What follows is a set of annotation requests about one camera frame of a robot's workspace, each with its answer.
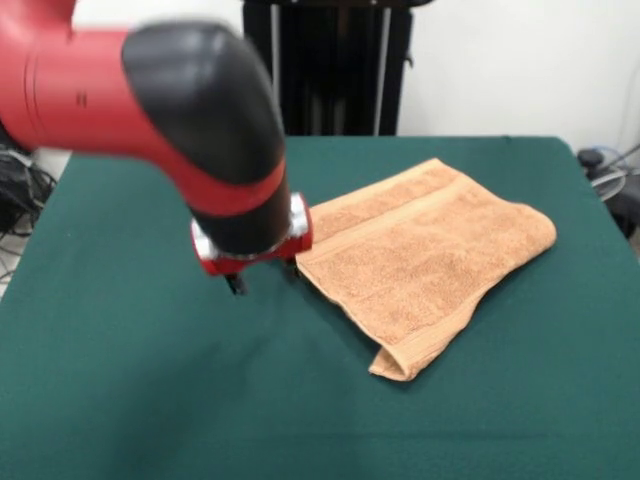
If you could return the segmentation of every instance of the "red robot arm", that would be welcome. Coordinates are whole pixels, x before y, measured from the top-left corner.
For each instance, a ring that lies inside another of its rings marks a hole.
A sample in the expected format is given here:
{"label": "red robot arm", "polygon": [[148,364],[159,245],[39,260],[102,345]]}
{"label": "red robot arm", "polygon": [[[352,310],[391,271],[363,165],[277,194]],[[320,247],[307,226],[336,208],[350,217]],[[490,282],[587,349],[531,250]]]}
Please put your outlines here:
{"label": "red robot arm", "polygon": [[[280,116],[253,48],[213,22],[74,30],[74,5],[0,0],[0,124],[9,135],[29,149],[161,168],[193,213],[203,267],[236,293],[248,264],[292,263],[309,249],[308,208],[302,197],[292,202]],[[293,210],[300,201],[304,218]]]}

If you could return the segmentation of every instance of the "green tablecloth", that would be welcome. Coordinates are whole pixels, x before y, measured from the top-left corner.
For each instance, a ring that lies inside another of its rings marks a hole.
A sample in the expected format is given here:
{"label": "green tablecloth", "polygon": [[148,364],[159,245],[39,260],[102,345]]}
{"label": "green tablecloth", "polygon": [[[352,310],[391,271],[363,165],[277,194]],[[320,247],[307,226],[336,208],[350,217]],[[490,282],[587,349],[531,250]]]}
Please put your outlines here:
{"label": "green tablecloth", "polygon": [[328,200],[438,156],[546,213],[547,254],[411,384],[275,265],[230,295],[169,181],[72,160],[0,307],[0,479],[640,478],[640,269],[549,138],[291,139]]}

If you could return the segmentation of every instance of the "green felt surface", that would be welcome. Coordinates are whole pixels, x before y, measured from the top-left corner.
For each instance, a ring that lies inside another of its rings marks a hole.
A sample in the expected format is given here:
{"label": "green felt surface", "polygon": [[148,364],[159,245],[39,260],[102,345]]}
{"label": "green felt surface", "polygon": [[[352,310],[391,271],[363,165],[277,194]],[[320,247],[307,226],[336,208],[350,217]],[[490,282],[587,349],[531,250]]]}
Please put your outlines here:
{"label": "green felt surface", "polygon": [[72,160],[0,306],[0,479],[640,478],[640,269],[549,138],[290,139],[311,203],[438,156],[556,246],[410,384],[274,265],[230,295],[169,181]]}

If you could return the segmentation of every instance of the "orange towel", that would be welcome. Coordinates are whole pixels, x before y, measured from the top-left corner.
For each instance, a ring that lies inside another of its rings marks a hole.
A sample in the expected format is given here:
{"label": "orange towel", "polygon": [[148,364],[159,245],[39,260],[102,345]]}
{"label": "orange towel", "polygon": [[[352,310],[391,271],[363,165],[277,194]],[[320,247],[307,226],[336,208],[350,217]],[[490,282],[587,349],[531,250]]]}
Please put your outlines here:
{"label": "orange towel", "polygon": [[485,293],[550,248],[553,223],[434,159],[312,208],[301,272],[378,342],[369,371],[412,380]]}

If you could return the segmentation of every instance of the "white wall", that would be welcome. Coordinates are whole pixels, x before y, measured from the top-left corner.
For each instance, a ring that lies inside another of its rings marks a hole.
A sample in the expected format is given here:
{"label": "white wall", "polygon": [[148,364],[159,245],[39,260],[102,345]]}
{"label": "white wall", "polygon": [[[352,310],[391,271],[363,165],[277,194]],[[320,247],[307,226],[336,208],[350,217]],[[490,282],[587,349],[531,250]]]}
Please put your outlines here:
{"label": "white wall", "polygon": [[[74,23],[194,16],[240,31],[242,2],[79,0]],[[401,135],[557,135],[574,148],[640,141],[637,0],[435,0],[415,17]]]}

